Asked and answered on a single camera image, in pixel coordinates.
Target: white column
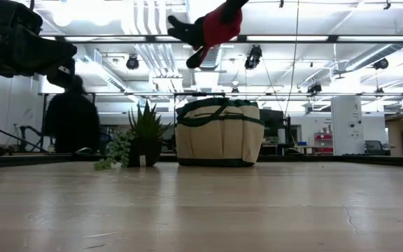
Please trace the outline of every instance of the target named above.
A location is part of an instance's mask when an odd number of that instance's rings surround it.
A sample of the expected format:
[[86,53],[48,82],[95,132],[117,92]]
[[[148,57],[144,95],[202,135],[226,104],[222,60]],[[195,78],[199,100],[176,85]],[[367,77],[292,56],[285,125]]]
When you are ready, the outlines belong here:
[[334,155],[364,154],[361,98],[334,97],[331,102]]

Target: person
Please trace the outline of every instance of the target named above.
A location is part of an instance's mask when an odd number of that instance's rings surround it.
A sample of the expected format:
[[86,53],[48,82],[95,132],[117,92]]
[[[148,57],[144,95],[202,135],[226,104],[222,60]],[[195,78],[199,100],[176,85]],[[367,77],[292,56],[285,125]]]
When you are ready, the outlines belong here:
[[241,31],[242,6],[248,0],[227,0],[215,10],[198,18],[194,24],[187,24],[170,15],[167,19],[173,28],[167,33],[188,43],[196,53],[191,56],[186,66],[190,69],[200,67],[211,47],[230,41]]
[[55,152],[74,153],[99,149],[99,116],[85,96],[83,80],[75,76],[70,88],[54,96],[45,117],[45,135],[55,137]]

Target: wire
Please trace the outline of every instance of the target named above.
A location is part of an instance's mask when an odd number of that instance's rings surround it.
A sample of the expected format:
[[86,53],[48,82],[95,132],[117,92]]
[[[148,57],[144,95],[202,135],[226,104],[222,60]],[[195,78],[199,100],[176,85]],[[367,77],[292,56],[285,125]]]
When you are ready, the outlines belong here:
[[288,104],[290,102],[290,95],[292,94],[293,89],[293,79],[295,77],[295,60],[297,59],[297,49],[298,49],[298,29],[299,29],[299,0],[297,4],[297,29],[295,32],[295,53],[293,53],[292,82],[290,84],[290,91],[288,93],[287,105],[285,106],[284,116],[287,116]]
[[278,94],[276,93],[276,90],[274,89],[273,81],[271,80],[269,70],[267,68],[267,65],[265,64],[265,60],[264,60],[263,57],[262,57],[262,63],[264,63],[265,71],[267,72],[267,77],[269,78],[270,85],[271,85],[271,88],[273,90],[274,96],[276,97],[276,101],[278,102],[279,108],[281,109],[281,111],[284,111],[283,107],[281,106],[281,103],[279,102]]

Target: trailing plant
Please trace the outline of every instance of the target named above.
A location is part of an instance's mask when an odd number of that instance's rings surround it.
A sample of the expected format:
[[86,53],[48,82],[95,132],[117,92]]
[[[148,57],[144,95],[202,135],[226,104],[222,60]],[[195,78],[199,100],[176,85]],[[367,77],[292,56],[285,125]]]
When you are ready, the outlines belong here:
[[133,134],[130,131],[126,133],[117,132],[114,140],[107,145],[107,158],[95,162],[94,169],[97,171],[111,169],[111,165],[115,165],[118,162],[121,163],[122,168],[127,168],[133,138]]
[[150,110],[148,102],[144,112],[141,112],[139,104],[137,105],[137,119],[134,118],[134,112],[129,112],[129,121],[132,126],[134,137],[143,140],[161,140],[162,135],[172,127],[172,124],[163,126],[161,116],[157,117],[156,105]]

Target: table surface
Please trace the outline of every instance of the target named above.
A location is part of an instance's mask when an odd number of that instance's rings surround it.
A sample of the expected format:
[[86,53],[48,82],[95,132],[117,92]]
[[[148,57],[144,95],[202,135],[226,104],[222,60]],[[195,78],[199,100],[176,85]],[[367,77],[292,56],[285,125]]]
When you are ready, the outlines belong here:
[[0,168],[1,251],[403,251],[403,168]]

